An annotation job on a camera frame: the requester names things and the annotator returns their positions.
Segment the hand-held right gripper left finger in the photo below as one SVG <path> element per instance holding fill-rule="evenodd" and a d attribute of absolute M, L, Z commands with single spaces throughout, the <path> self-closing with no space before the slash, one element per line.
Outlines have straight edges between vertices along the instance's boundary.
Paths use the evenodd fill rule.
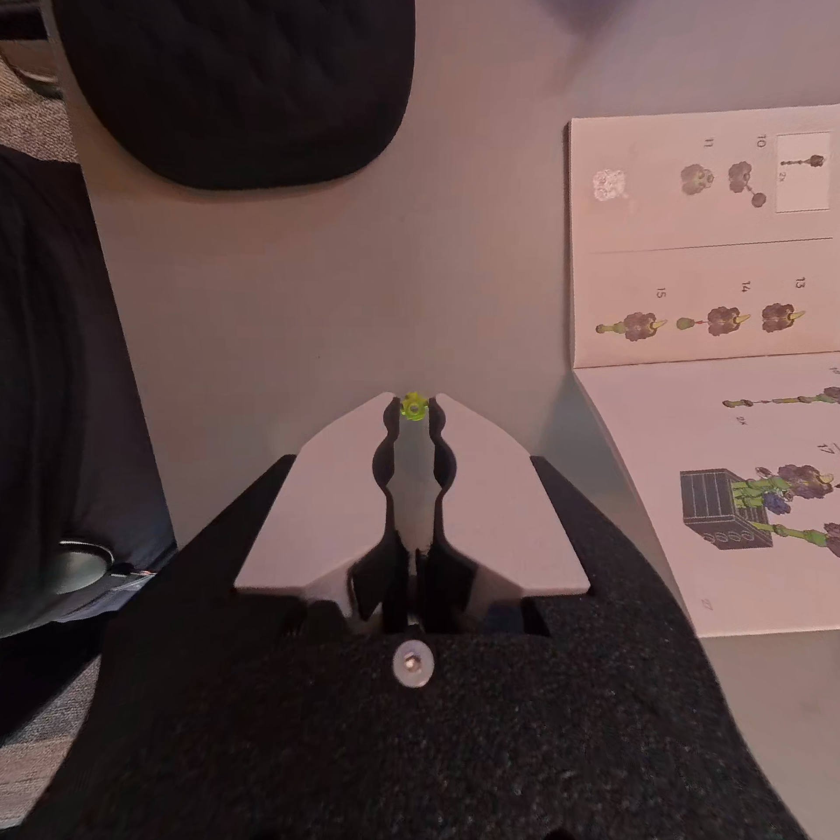
<path fill-rule="evenodd" d="M 237 592 L 373 617 L 400 563 L 388 485 L 401 401 L 379 394 L 304 444 L 237 575 Z"/>

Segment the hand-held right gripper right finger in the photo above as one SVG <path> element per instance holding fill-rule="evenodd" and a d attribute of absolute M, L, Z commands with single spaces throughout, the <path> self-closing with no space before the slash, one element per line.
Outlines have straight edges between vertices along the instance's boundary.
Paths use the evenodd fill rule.
<path fill-rule="evenodd" d="M 434 586 L 463 617 L 498 603 L 583 595 L 589 578 L 529 452 L 446 394 L 429 401 L 439 486 L 427 556 Z"/>

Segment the white instruction booklet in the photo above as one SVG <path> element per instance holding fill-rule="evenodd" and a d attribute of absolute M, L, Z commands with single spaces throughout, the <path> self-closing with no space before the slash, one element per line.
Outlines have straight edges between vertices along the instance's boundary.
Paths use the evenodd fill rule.
<path fill-rule="evenodd" d="M 838 105 L 574 119 L 572 364 L 700 637 L 839 627 Z"/>

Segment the grey desk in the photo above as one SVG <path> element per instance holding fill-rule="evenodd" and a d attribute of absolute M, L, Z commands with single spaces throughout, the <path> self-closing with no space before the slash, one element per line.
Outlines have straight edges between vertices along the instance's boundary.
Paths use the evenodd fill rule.
<path fill-rule="evenodd" d="M 569 377 L 565 124 L 838 94 L 838 2 L 416 2 L 402 124 L 305 187 L 208 192 L 93 107 L 129 90 L 158 2 L 52 2 L 71 125 L 182 555 L 113 621 L 62 780 L 78 838 L 838 838 L 838 631 L 704 647 Z M 232 571 L 275 457 L 375 392 L 452 387 L 549 457 L 596 572 L 551 635 L 444 646 L 278 637 Z"/>

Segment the person's dark clothing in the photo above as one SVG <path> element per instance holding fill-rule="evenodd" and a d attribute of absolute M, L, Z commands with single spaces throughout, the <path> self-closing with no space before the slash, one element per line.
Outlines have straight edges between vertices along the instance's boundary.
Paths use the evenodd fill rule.
<path fill-rule="evenodd" d="M 1 152 L 2 743 L 176 551 L 78 164 Z"/>

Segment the black mesh cushion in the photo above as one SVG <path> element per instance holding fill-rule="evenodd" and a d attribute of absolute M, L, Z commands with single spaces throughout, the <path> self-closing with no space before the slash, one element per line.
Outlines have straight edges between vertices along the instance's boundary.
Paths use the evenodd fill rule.
<path fill-rule="evenodd" d="M 206 191 L 356 173 L 409 101 L 414 1 L 52 2 L 78 87 L 137 162 Z"/>

